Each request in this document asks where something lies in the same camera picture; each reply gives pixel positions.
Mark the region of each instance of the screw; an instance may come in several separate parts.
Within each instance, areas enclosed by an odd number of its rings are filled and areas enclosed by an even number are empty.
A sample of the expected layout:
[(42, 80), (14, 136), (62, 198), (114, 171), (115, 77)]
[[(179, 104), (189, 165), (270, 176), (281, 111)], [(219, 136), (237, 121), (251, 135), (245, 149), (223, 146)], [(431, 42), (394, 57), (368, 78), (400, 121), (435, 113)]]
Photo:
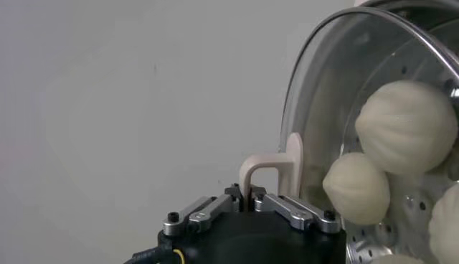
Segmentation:
[(260, 194), (257, 194), (257, 198), (258, 198), (259, 200), (263, 200), (263, 197), (264, 197), (264, 196), (265, 196), (265, 194), (261, 194), (261, 193), (260, 193)]
[(178, 212), (170, 212), (167, 214), (167, 220), (171, 223), (178, 222), (180, 219), (180, 215)]
[(325, 219), (330, 220), (330, 221), (334, 221), (336, 219), (335, 213), (330, 210), (326, 210), (323, 213), (323, 216), (325, 217)]

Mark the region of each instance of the yellow wire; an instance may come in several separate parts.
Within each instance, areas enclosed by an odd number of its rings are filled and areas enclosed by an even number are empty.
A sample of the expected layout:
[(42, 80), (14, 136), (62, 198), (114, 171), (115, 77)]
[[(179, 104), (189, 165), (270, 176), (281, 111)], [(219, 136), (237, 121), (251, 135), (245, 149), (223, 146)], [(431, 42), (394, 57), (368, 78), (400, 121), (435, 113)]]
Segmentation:
[(185, 256), (184, 256), (183, 252), (180, 251), (179, 249), (175, 249), (173, 251), (174, 251), (174, 253), (176, 253), (180, 257), (180, 263), (181, 264), (185, 264)]

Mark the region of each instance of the black cable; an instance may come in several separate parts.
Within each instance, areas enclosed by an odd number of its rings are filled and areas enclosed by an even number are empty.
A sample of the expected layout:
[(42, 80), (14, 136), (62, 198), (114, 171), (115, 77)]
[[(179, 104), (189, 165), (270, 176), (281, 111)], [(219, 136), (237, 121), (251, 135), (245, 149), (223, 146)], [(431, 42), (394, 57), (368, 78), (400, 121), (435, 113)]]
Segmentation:
[(157, 264), (164, 258), (173, 255), (172, 247), (167, 245), (159, 245), (158, 247), (144, 250), (132, 255), (132, 258), (124, 264)]

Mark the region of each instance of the steamed bun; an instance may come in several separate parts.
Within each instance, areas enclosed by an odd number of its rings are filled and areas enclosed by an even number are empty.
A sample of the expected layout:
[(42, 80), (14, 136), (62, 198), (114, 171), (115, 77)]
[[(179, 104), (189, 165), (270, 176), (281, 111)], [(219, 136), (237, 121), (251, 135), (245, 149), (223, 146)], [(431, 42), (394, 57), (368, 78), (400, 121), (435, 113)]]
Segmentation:
[(435, 204), (429, 233), (430, 249), (440, 263), (459, 263), (459, 184)]
[(323, 188), (341, 216), (354, 224), (376, 224), (389, 207), (387, 177), (362, 153), (337, 159), (323, 180)]
[(385, 255), (373, 260), (372, 264), (422, 264), (422, 261), (405, 255)]
[(383, 85), (371, 95), (355, 126), (364, 153), (383, 170), (402, 175), (436, 167), (458, 133), (448, 97), (408, 80)]

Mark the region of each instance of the silver bracket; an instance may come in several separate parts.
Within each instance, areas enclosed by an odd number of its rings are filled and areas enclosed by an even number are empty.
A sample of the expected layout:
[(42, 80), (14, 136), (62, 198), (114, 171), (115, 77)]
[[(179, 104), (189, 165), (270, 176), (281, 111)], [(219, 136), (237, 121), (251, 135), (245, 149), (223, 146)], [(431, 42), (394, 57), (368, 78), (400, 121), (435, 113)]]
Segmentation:
[(171, 222), (168, 219), (163, 221), (163, 231), (165, 235), (177, 236), (185, 231), (188, 224), (189, 215), (195, 211), (205, 208), (208, 204), (212, 203), (212, 198), (201, 197), (194, 203), (190, 204), (187, 208), (179, 212), (179, 220)]
[(197, 232), (208, 230), (212, 221), (223, 212), (234, 212), (232, 196), (223, 194), (201, 211), (189, 216), (190, 223), (197, 227)]
[(310, 224), (315, 224), (320, 231), (328, 234), (336, 234), (341, 230), (339, 217), (326, 217), (324, 211), (297, 198), (266, 194), (255, 200), (255, 211), (277, 212), (298, 230), (307, 230)]

